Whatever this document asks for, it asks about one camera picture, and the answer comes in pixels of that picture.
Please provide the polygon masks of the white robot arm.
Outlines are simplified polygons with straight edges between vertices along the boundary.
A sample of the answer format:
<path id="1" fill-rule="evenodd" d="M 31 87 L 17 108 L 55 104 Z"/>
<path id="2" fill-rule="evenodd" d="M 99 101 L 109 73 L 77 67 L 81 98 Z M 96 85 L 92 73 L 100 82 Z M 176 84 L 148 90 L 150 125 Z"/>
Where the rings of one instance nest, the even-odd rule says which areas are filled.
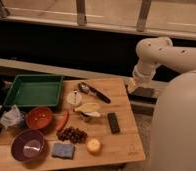
<path id="1" fill-rule="evenodd" d="M 147 170 L 196 171 L 196 47 L 175 46 L 168 37 L 145 38 L 136 54 L 130 93 L 147 86 L 161 65 L 179 73 L 156 102 Z"/>

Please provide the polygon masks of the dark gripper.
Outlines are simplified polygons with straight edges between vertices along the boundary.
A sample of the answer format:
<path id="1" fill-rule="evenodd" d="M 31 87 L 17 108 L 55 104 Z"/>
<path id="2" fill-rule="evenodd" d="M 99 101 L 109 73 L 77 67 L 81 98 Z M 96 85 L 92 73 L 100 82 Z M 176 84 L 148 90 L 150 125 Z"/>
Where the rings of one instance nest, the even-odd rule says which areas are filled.
<path id="1" fill-rule="evenodd" d="M 138 84 L 134 79 L 130 79 L 127 84 L 127 92 L 130 96 L 141 98 L 152 98 L 154 95 L 154 89 L 144 87 Z"/>

